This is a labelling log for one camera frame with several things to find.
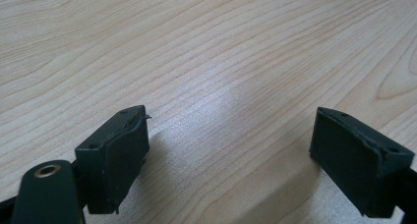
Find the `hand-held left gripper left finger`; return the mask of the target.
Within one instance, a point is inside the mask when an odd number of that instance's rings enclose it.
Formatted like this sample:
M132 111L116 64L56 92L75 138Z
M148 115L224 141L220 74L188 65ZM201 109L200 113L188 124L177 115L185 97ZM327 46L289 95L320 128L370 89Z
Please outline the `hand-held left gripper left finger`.
M118 212L149 152L144 105L113 115L76 149L76 168L84 178L91 214Z

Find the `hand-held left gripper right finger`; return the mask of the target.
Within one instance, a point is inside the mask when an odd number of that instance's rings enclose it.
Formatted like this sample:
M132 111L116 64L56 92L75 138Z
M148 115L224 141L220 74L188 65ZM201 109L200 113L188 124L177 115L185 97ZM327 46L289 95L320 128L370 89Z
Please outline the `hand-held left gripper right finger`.
M361 214L390 218L398 207L415 216L415 153L356 118L318 108L310 156Z

